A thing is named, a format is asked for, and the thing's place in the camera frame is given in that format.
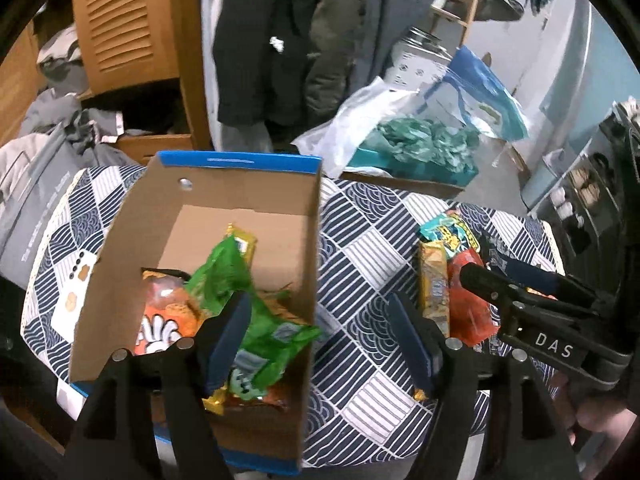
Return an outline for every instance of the striped square pattern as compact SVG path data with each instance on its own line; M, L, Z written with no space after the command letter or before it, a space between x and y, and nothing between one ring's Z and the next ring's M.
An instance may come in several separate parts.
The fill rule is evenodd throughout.
M144 168L90 168L51 219L22 313L22 337L58 377L68 378L70 346L50 327L68 276L68 256L80 246L97 252L130 186ZM476 233L500 238L511 253L543 269L562 268L545 226L470 204L456 205ZM412 380L385 317L392 290L417 298L418 228L446 211L432 196L323 179L318 247L316 323L303 463L308 467L388 462L414 455L434 404L411 397ZM482 351L506 354L501 342ZM548 381L552 369L534 363ZM473 433L486 427L488 397L479 392Z

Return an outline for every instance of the patterned tablecloth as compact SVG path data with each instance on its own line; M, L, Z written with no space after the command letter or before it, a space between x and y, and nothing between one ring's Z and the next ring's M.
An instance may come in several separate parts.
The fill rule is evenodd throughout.
M59 378L68 380L70 344L50 319L80 249L97 253L140 167L78 173L40 246L22 313L22 336ZM386 462L418 451L433 403L415 402L412 382L384 316L386 295L417 297L418 227L450 207L443 200L347 180L322 181L316 342L305 466ZM459 204L472 230L497 235L512 255L562 272L543 222ZM505 354L493 339L483 351ZM550 367L535 363L544 380ZM473 434L484 431L488 396L478 392Z

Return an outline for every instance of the red snack package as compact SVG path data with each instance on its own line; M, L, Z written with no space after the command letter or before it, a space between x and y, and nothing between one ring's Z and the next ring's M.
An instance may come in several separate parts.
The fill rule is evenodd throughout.
M478 253L468 249L453 256L447 264L449 274L450 336L469 347L477 345L498 332L491 320L489 304L462 287L460 269L466 264L483 265Z

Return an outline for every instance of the screw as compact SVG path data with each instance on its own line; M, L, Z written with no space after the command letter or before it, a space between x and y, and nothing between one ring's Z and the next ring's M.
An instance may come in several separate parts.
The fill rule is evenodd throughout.
M522 348L516 348L513 352L511 352L511 355L514 359L516 359L516 361L520 363L526 361L528 357L527 353Z
M182 186L182 189L185 191L191 191L191 189L193 189L193 182L188 178L181 178L180 186Z
M447 345L447 348L449 348L450 350L460 350L462 348L462 341L460 341L460 339L458 339L457 337L447 338L444 344Z
M124 348L118 348L113 354L111 354L111 359L113 359L116 362L119 361L124 361L124 359L127 357L127 350Z
M193 337L183 337L181 339L178 339L176 346L180 350L187 350L191 348L193 346Z

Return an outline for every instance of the cardboard box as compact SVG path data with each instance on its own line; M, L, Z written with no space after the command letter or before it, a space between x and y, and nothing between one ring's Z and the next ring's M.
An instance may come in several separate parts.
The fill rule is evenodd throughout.
M140 269L193 273L230 222L252 232L257 288L292 283L291 311L314 322L320 159L299 155L159 152L127 194L98 255L72 346L71 381L94 380L117 348L134 348L144 311ZM289 473L300 466L310 345L287 367L290 410L212 416L225 458Z

